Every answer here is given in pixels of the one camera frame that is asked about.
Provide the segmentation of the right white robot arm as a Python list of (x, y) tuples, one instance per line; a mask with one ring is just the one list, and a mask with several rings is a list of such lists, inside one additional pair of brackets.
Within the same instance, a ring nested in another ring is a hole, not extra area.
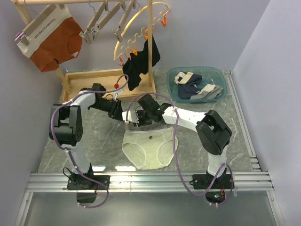
[(203, 148), (208, 152), (207, 182), (211, 187), (218, 188), (223, 184), (226, 174), (226, 150), (232, 136), (229, 126), (215, 110), (204, 113), (178, 108), (162, 94), (160, 96), (167, 102), (160, 105), (152, 97), (153, 94), (149, 92), (136, 96), (134, 100), (138, 100), (143, 112), (138, 114), (128, 107), (122, 113), (123, 121), (139, 126), (145, 120), (173, 124), (174, 136), (179, 126), (196, 132)]

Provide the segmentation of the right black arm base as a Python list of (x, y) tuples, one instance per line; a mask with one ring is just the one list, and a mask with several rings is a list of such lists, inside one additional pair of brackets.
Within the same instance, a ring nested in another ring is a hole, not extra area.
[[(210, 174), (193, 174), (189, 184), (193, 186), (194, 190), (205, 190), (210, 186), (213, 178), (214, 177)], [(205, 199), (210, 205), (214, 204), (218, 207), (232, 195), (234, 188), (235, 185), (232, 181), (232, 175), (224, 173), (214, 181), (211, 186), (211, 189), (214, 191), (207, 192), (205, 194)]]

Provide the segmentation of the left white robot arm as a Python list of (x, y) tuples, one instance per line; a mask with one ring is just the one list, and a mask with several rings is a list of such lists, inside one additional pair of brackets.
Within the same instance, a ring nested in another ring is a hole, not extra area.
[(103, 97), (104, 94), (116, 93), (121, 89), (116, 86), (115, 90), (107, 91), (100, 83), (95, 83), (91, 88), (83, 88), (69, 101), (52, 105), (49, 137), (65, 151), (71, 163), (69, 180), (72, 184), (80, 185), (84, 189), (98, 184), (92, 165), (80, 143), (83, 136), (82, 114), (93, 108), (106, 112), (112, 119), (122, 121), (121, 101)]

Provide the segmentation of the pale yellow underwear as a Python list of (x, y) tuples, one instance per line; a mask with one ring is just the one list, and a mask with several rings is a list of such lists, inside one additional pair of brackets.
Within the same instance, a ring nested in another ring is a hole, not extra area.
[(138, 170), (167, 167), (174, 157), (173, 147), (178, 146), (173, 132), (172, 127), (149, 131), (126, 130), (122, 151)]

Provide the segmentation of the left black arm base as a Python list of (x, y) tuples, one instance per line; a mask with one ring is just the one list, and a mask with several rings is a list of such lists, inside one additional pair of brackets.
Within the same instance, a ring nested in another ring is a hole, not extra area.
[(75, 191), (76, 199), (79, 203), (93, 203), (96, 200), (96, 194), (98, 191), (105, 191), (109, 188), (110, 176), (92, 176), (92, 179), (97, 181), (93, 182), (91, 180), (83, 178), (79, 174), (70, 176), (67, 183), (67, 191)]

